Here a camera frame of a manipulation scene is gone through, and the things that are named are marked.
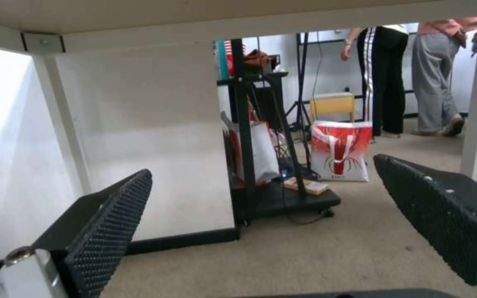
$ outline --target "gray sweatpants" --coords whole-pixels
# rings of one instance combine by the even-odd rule
[[[442,33],[416,36],[411,71],[421,132],[441,131],[458,113],[449,78],[459,49],[458,41]]]

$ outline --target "person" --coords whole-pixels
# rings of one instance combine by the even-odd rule
[[[358,37],[358,59],[362,74],[364,121],[373,121],[375,136],[400,137],[406,106],[402,80],[402,58],[408,34],[405,25],[354,28],[347,35],[341,59],[347,61]]]
[[[412,56],[413,92],[419,108],[421,136],[456,136],[465,120],[458,113],[450,87],[450,74],[466,32],[477,29],[477,17],[421,22]]]

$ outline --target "black pants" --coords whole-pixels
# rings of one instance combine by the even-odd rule
[[[373,136],[403,132],[406,107],[402,81],[402,57],[408,35],[384,27],[369,27],[358,36],[362,71],[364,120],[373,121]]]

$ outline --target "black baseboard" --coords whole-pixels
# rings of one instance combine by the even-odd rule
[[[469,113],[460,113],[460,115],[464,118],[467,118],[469,117]],[[408,114],[405,114],[404,115],[404,119],[408,119],[408,118],[417,118],[419,116],[418,113],[408,113]]]
[[[240,239],[240,231],[238,228],[224,228],[221,230],[134,241],[128,246],[126,255],[138,255],[140,253],[162,251],[195,245],[230,242],[238,239]],[[0,260],[0,269],[2,266],[3,260]]]

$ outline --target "white desk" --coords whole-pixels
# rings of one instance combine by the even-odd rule
[[[41,3],[0,0],[0,48],[34,54],[76,193],[153,171],[136,240],[234,225],[212,40],[477,15],[477,0]],[[25,51],[22,31],[56,35],[25,35]],[[461,170],[477,180],[475,73]]]

